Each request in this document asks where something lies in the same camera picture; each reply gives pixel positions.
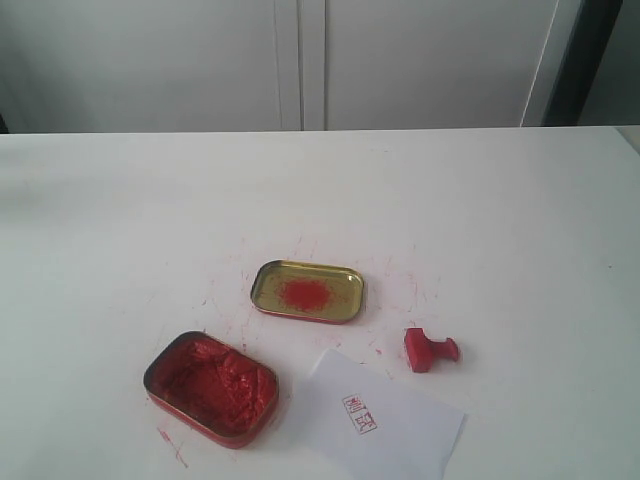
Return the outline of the red stamp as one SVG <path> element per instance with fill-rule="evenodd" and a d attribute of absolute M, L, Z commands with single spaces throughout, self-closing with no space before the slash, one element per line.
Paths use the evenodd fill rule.
<path fill-rule="evenodd" d="M 438 360 L 457 362 L 460 358 L 460 349 L 452 338 L 434 341 L 421 328 L 413 327 L 405 331 L 404 346 L 414 373 L 428 372 Z"/>

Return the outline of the red ink tin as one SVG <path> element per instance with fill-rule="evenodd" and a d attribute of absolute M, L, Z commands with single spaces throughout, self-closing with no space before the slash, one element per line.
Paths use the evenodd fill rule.
<path fill-rule="evenodd" d="M 230 449 L 249 445 L 279 400 L 271 368 L 202 331 L 176 337 L 146 369 L 143 385 L 160 408 Z"/>

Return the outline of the dark vertical post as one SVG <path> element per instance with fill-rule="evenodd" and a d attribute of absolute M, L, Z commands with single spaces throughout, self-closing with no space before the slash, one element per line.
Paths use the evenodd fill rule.
<path fill-rule="evenodd" d="M 623 0 L 580 3 L 543 116 L 544 127 L 578 124 L 623 3 Z"/>

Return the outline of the white paper sheet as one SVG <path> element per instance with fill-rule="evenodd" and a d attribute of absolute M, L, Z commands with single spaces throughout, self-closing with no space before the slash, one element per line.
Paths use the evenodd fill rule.
<path fill-rule="evenodd" d="M 441 479 L 465 414 L 335 350 L 294 390 L 291 440 L 357 479 Z"/>

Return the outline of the gold tin lid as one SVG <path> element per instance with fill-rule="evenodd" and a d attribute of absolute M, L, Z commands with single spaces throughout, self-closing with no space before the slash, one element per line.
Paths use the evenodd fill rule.
<path fill-rule="evenodd" d="M 364 294 L 365 280 L 351 268 L 274 260 L 258 270 L 250 299 L 265 314 L 342 325 L 358 316 Z"/>

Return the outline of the white cabinet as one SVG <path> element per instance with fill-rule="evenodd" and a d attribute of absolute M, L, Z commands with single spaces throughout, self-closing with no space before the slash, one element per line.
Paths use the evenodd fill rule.
<path fill-rule="evenodd" d="M 538 126 L 577 1 L 5 1 L 15 133 Z"/>

